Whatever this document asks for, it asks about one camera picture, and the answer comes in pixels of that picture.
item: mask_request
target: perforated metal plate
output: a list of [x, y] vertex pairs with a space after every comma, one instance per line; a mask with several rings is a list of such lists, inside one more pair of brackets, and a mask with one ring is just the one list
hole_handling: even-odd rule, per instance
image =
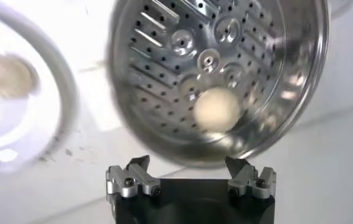
[[[261, 144], [290, 119], [304, 90], [312, 87], [307, 83], [312, 66], [322, 66], [325, 56], [327, 33], [319, 32], [327, 31], [326, 2], [291, 1], [286, 7], [294, 19], [291, 28], [274, 1], [118, 3], [109, 65], [130, 127], [152, 142], [151, 149], [177, 146], [175, 151], [184, 147], [189, 153], [187, 145], [207, 147], [232, 136], [233, 143], [213, 149], [229, 155]], [[318, 16], [323, 23], [312, 27]], [[294, 31], [286, 33], [287, 28]], [[322, 57], [313, 64], [316, 55]], [[313, 73], [313, 85], [320, 72]], [[215, 86], [230, 89], [243, 108], [229, 133], [200, 130], [192, 116], [199, 95]]]

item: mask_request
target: white ball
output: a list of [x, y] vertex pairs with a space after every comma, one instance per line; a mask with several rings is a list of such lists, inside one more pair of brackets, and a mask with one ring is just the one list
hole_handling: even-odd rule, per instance
[[239, 101], [230, 90], [212, 88], [198, 98], [193, 114], [200, 128], [226, 132], [236, 125], [240, 112]]
[[32, 71], [22, 60], [0, 55], [0, 98], [26, 97], [35, 84]]

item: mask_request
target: bolt head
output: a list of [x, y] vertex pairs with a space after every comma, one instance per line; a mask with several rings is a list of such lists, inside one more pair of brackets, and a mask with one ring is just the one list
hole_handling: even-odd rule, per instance
[[132, 187], [135, 184], [135, 180], [133, 178], [126, 178], [124, 181], [126, 187]]
[[256, 180], [256, 186], [257, 187], [266, 187], [266, 181], [264, 179], [257, 179]]
[[239, 196], [239, 190], [236, 188], [232, 188], [228, 191], [228, 194], [231, 198], [236, 198]]
[[152, 195], [153, 195], [153, 196], [158, 196], [158, 195], [161, 194], [161, 192], [162, 192], [162, 190], [161, 190], [159, 187], [154, 187], [154, 188], [152, 189]]

